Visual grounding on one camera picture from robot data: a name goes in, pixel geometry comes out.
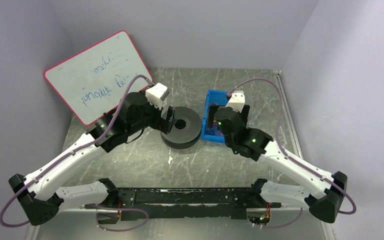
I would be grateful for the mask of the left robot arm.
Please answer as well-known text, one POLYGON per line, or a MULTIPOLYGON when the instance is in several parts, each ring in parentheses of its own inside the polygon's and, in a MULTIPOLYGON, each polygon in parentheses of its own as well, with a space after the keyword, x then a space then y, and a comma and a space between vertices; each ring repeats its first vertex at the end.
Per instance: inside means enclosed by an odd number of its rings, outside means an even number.
POLYGON ((27 222, 33 226, 42 225, 59 211, 80 206, 119 207, 122 203, 119 190, 108 178, 75 187, 63 187, 63 183, 79 167, 119 145, 128 144, 130 136, 140 137, 148 127, 169 133, 174 126, 175 110, 169 107, 166 116, 162 117, 163 101, 168 94, 168 90, 155 87, 128 93, 123 103, 104 114, 51 162, 28 175, 13 175, 8 182, 27 222))

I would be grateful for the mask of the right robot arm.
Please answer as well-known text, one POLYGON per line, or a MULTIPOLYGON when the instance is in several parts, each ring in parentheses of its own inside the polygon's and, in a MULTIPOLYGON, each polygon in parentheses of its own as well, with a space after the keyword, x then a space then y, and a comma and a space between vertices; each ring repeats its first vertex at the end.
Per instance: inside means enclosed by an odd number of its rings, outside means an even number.
POLYGON ((320 221, 335 222, 345 198, 348 177, 344 173, 320 169, 285 150, 266 132, 247 127, 245 115, 231 107, 219 107, 213 119, 234 154, 268 164, 296 182, 256 180, 252 190, 261 201, 300 207, 320 221))

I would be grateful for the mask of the grey cable spool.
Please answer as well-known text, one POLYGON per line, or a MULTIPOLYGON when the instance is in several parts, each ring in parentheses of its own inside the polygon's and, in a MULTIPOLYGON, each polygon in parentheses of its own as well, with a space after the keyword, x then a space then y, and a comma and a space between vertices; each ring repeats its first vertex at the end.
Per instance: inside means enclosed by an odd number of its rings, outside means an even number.
POLYGON ((162 141, 176 150, 192 147, 201 136, 202 120, 199 114, 189 107, 176 106, 174 120, 174 126, 168 134, 160 133, 162 141))

